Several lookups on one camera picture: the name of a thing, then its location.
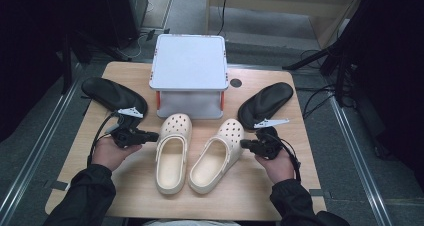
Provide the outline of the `white shoe rack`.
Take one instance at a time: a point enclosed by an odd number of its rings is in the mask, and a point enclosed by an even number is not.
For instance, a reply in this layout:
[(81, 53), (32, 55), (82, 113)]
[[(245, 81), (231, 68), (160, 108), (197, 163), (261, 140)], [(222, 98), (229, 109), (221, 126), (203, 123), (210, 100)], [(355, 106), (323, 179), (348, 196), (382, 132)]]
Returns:
[(192, 119), (223, 116), (228, 89), (225, 40), (221, 36), (162, 34), (158, 37), (149, 86), (157, 115), (184, 113)]

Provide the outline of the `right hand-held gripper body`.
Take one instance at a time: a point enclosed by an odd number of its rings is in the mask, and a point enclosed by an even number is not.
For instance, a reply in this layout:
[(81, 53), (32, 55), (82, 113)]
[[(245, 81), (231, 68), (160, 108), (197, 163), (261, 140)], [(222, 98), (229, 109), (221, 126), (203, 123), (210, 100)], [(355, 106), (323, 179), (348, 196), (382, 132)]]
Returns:
[(282, 149), (287, 151), (288, 148), (279, 138), (274, 126), (288, 122), (288, 119), (264, 119), (263, 121), (256, 123), (254, 128), (256, 129), (255, 135), (258, 140), (258, 145), (256, 146), (255, 154), (273, 160), (278, 156)]

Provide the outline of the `black insole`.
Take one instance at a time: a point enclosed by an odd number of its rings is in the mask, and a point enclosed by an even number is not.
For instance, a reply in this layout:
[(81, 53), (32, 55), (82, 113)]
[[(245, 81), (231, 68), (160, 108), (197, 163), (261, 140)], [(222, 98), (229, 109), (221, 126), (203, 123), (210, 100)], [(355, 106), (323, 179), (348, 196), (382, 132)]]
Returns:
[(148, 111), (147, 101), (141, 95), (109, 79), (88, 78), (82, 83), (81, 89), (89, 98), (110, 111), (133, 107), (141, 114)]
[(285, 82), (263, 88), (239, 107), (238, 121), (245, 129), (253, 130), (255, 124), (269, 120), (291, 99), (293, 93), (293, 88)]

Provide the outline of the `person's left hand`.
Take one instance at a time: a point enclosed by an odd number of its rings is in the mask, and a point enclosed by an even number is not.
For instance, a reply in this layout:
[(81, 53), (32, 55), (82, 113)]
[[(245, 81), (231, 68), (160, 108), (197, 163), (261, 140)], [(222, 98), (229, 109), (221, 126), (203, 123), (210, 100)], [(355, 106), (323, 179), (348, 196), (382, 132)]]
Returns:
[(96, 143), (91, 163), (102, 165), (114, 171), (128, 156), (139, 151), (141, 148), (141, 145), (131, 145), (120, 148), (111, 137), (105, 137)]

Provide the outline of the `metal floor rail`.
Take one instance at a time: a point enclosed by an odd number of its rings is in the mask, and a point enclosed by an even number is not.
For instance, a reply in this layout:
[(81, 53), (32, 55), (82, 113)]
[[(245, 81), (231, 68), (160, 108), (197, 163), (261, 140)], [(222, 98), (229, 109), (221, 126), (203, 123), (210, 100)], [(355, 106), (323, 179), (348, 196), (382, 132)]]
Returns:
[(338, 105), (335, 99), (331, 99), (330, 103), (377, 225), (393, 226), (383, 197), (380, 194), (376, 181), (374, 180), (363, 153), (360, 150), (360, 145), (358, 144), (344, 109)]
[(0, 226), (5, 226), (12, 218), (84, 70), (80, 63), (72, 66), (73, 79), (69, 88), (62, 92), (55, 83), (15, 132), (0, 143)]

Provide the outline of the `dark cabinet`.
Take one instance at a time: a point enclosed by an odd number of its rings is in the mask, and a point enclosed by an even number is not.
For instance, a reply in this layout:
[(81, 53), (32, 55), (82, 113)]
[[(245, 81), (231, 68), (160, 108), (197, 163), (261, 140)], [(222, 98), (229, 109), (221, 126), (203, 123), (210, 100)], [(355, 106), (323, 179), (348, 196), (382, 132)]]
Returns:
[(148, 0), (106, 0), (113, 45), (122, 49), (137, 39), (147, 12)]

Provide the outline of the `black stand pole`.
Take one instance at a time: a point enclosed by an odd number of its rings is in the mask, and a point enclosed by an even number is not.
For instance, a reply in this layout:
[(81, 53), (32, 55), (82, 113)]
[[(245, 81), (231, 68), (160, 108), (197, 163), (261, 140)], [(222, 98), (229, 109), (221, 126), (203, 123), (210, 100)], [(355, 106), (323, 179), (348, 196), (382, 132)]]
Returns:
[(65, 34), (63, 37), (62, 63), (63, 63), (62, 93), (65, 94), (72, 86), (71, 43), (70, 43), (69, 34)]

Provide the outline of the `person's right hand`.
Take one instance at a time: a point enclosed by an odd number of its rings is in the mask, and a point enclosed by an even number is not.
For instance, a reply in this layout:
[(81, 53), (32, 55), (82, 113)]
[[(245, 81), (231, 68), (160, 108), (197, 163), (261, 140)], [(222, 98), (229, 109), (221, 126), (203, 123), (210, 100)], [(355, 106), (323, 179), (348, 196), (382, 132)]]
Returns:
[(265, 171), (273, 184), (294, 178), (294, 168), (289, 154), (281, 150), (274, 159), (255, 156), (255, 159), (265, 168)]

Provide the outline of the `cream clog shoe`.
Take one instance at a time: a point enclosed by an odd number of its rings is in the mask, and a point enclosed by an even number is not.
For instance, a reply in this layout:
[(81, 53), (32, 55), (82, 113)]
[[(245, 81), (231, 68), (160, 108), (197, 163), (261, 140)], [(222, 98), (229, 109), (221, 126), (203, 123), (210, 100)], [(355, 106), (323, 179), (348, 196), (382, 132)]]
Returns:
[(189, 185), (198, 194), (208, 194), (243, 153), (243, 126), (236, 119), (227, 119), (210, 137), (189, 173)]
[(178, 193), (185, 183), (192, 122), (186, 114), (173, 114), (161, 126), (156, 148), (155, 181), (160, 193)]

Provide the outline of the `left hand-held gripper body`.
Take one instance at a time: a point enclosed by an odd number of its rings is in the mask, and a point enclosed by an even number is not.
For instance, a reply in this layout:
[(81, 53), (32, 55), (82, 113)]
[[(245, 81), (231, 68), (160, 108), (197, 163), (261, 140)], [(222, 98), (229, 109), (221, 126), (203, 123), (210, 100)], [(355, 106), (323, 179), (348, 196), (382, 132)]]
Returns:
[(121, 148), (134, 145), (136, 139), (137, 126), (144, 115), (135, 107), (118, 109), (112, 113), (118, 121), (109, 128), (109, 134), (112, 136), (116, 145)]

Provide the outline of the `grey tape strip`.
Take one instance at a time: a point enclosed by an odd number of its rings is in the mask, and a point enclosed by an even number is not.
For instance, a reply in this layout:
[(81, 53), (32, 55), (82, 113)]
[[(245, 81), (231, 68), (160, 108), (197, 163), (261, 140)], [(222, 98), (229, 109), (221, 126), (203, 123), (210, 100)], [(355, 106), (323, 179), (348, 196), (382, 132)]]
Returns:
[(331, 192), (323, 189), (309, 189), (312, 197), (332, 198)]
[(44, 188), (51, 188), (51, 189), (56, 189), (56, 190), (61, 190), (61, 191), (67, 191), (70, 187), (70, 184), (67, 182), (61, 182), (61, 181), (57, 181), (57, 180), (47, 180), (44, 183)]

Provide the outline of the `black tripod stand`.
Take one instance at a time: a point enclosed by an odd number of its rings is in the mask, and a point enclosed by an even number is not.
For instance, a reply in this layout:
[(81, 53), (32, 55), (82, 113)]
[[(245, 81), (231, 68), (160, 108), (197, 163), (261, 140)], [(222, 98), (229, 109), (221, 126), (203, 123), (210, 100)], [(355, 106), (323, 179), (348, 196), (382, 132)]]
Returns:
[(289, 66), (283, 66), (283, 70), (297, 70), (311, 62), (318, 61), (325, 57), (325, 60), (320, 67), (320, 73), (323, 76), (330, 76), (334, 71), (337, 71), (335, 98), (340, 107), (345, 107), (344, 98), (344, 80), (345, 73), (349, 66), (349, 56), (345, 52), (345, 42), (343, 39), (337, 39), (328, 47), (306, 57)]

